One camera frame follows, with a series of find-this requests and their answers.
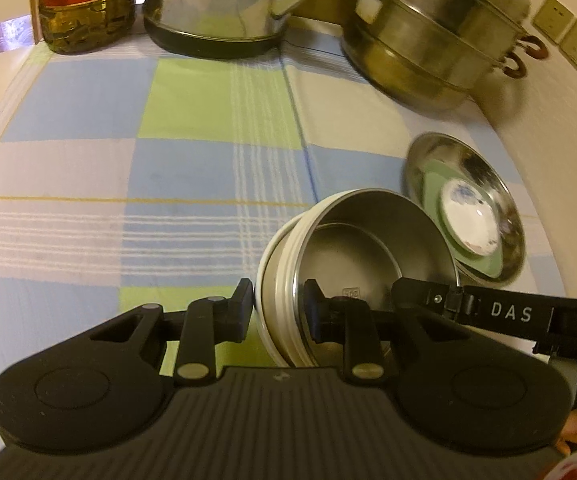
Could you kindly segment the small blue flower saucer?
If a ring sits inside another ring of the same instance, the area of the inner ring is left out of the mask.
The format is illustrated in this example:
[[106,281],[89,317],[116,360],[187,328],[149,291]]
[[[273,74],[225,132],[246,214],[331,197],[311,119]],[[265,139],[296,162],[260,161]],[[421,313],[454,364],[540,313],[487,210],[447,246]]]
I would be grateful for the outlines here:
[[485,257],[498,248],[498,225],[493,207],[476,186],[450,179],[439,195],[441,215],[458,244],[471,254]]

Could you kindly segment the small stainless steel bowl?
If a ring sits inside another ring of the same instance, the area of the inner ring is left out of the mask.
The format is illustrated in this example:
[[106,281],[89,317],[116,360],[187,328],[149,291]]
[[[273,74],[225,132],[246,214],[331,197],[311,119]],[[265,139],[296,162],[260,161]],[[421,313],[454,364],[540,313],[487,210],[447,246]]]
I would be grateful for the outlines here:
[[341,362],[335,344],[308,335],[305,281],[327,297],[348,295],[374,310],[392,309],[392,284],[415,278],[453,285],[455,260],[432,219],[409,198],[381,188],[332,195],[298,221],[282,252],[276,303],[283,308],[286,353],[295,366]]

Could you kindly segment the cream plastic round bowl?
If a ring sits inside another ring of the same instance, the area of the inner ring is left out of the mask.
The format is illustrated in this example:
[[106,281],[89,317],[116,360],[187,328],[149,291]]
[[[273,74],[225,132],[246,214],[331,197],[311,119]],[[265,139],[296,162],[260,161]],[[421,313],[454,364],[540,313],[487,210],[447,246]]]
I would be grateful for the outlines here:
[[308,278],[329,297],[366,301],[388,311],[389,287],[401,275],[393,252],[366,226],[377,188],[333,194],[284,223],[262,254],[256,284],[259,333],[281,366],[339,366],[339,344],[316,344],[302,311]]

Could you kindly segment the green square plastic plate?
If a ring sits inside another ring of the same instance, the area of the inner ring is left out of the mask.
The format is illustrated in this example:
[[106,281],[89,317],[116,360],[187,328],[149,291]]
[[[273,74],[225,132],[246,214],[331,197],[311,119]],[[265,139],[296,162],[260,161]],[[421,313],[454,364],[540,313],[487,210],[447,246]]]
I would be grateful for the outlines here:
[[498,217],[485,192],[438,160],[423,166],[422,208],[448,240],[455,258],[487,280],[502,271]]

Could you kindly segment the checked tablecloth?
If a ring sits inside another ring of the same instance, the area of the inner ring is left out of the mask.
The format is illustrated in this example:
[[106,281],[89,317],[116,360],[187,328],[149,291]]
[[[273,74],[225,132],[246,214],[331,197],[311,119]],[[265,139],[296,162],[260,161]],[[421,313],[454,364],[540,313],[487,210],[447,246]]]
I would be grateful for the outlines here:
[[301,21],[280,50],[240,62],[172,55],[144,35],[73,56],[38,44],[0,103],[0,373],[138,304],[229,294],[312,204],[399,190],[426,131],[470,144],[508,185],[527,247],[514,288],[562,295],[479,107],[434,117],[389,99],[349,66],[333,26]]

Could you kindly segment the large stainless steel plate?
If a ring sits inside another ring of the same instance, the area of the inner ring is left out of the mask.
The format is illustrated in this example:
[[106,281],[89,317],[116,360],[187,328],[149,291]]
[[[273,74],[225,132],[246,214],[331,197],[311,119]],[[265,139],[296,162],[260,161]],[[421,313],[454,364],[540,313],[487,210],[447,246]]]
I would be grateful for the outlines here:
[[423,133],[409,146],[403,182],[445,236],[462,274],[494,287],[521,274],[526,247],[517,205],[478,151],[446,133]]

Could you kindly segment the stainless steel steamer pot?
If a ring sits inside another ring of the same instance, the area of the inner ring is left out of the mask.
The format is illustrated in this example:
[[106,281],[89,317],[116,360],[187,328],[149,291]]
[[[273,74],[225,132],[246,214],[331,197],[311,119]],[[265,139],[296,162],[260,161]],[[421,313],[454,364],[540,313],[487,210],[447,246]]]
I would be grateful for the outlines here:
[[459,106],[492,70],[527,74],[517,48],[549,51],[524,27],[529,0],[357,0],[342,49],[358,73],[418,110]]

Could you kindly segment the cooking oil bottle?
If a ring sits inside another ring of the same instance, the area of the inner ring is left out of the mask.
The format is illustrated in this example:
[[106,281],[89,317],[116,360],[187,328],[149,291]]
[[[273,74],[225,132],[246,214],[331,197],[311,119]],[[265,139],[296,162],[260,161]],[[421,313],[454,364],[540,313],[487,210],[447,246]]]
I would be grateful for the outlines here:
[[38,0],[44,42],[59,54],[93,51],[128,34],[136,0]]

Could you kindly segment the stainless steel kettle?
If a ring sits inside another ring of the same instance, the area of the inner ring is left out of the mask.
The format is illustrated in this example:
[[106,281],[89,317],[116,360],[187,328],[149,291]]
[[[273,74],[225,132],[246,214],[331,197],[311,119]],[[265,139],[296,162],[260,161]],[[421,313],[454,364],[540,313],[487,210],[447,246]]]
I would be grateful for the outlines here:
[[144,0],[143,23],[159,47],[193,58],[251,58],[274,48],[305,0]]

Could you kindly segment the double wall socket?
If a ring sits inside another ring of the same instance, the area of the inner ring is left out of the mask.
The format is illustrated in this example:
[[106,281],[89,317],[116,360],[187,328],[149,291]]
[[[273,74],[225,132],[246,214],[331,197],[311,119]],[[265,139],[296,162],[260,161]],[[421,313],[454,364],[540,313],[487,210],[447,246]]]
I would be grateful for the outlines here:
[[543,0],[531,24],[550,42],[577,70],[577,17],[559,0]]

